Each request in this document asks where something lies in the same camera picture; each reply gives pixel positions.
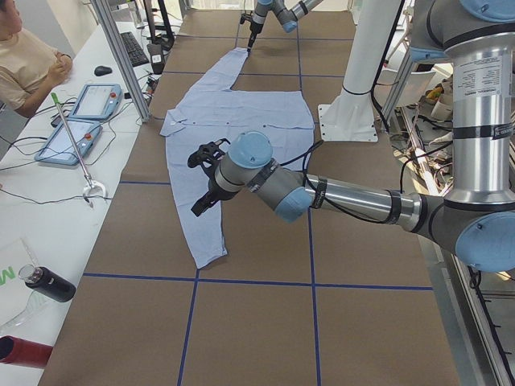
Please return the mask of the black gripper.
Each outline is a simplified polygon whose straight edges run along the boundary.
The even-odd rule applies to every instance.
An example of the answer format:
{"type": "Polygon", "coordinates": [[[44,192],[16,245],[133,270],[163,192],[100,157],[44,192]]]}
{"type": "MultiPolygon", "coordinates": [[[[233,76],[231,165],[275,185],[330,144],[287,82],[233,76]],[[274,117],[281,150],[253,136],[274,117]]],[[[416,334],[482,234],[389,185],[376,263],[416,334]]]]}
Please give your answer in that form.
{"type": "Polygon", "coordinates": [[[216,168],[219,162],[214,163],[203,161],[201,167],[208,177],[208,191],[203,197],[198,199],[191,208],[192,213],[196,217],[200,217],[209,208],[213,207],[217,202],[221,201],[225,195],[225,190],[216,181],[216,168]]]}
{"type": "Polygon", "coordinates": [[[262,17],[260,15],[254,15],[251,18],[250,31],[251,31],[251,35],[249,37],[249,41],[247,44],[247,53],[248,54],[250,54],[252,52],[255,40],[256,40],[257,36],[262,32],[262,17]]]}

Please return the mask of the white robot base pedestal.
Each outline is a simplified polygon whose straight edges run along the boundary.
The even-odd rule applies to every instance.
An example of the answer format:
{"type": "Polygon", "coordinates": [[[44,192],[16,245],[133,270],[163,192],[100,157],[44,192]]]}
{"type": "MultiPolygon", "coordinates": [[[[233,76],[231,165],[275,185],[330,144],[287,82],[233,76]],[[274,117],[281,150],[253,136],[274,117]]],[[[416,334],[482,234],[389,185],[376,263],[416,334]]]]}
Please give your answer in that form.
{"type": "Polygon", "coordinates": [[[372,90],[402,9],[400,0],[363,2],[340,95],[331,104],[319,106],[324,141],[377,141],[372,90]]]}

